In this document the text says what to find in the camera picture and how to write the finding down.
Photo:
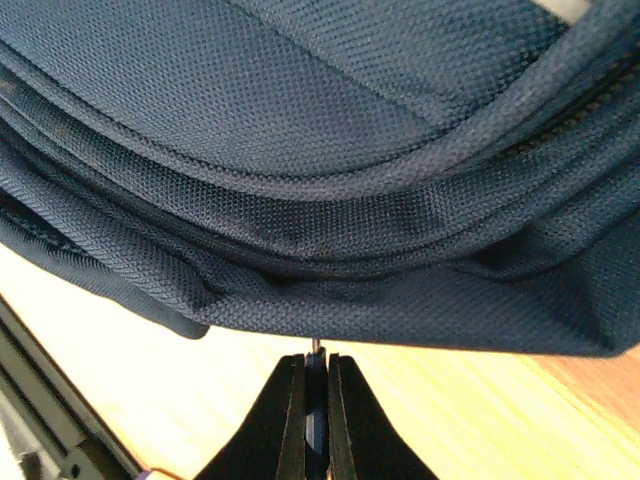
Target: wooden table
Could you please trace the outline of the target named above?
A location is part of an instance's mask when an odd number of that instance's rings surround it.
[[[219,328],[185,340],[1,246],[0,271],[0,294],[126,447],[176,478],[234,434],[282,355],[310,347]],[[325,346],[356,358],[442,480],[640,478],[640,349],[593,360]]]

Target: navy blue fabric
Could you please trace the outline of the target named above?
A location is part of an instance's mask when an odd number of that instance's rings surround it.
[[[0,241],[207,325],[640,340],[640,3],[4,2]]]

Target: wooden surface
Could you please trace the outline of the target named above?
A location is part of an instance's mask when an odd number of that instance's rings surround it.
[[[0,294],[127,448],[177,478],[233,435],[278,358],[310,346],[224,329],[189,341],[4,247],[0,270]],[[356,358],[442,480],[640,479],[639,349],[591,360],[325,346]]]

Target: wood grain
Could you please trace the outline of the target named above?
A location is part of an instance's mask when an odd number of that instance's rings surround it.
[[[182,339],[0,247],[0,294],[148,468],[193,476],[307,339]],[[640,350],[610,360],[327,342],[442,478],[640,478]]]

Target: woven fabric texture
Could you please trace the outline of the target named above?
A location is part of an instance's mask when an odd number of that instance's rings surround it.
[[[0,241],[196,338],[640,341],[640,3],[0,0]]]

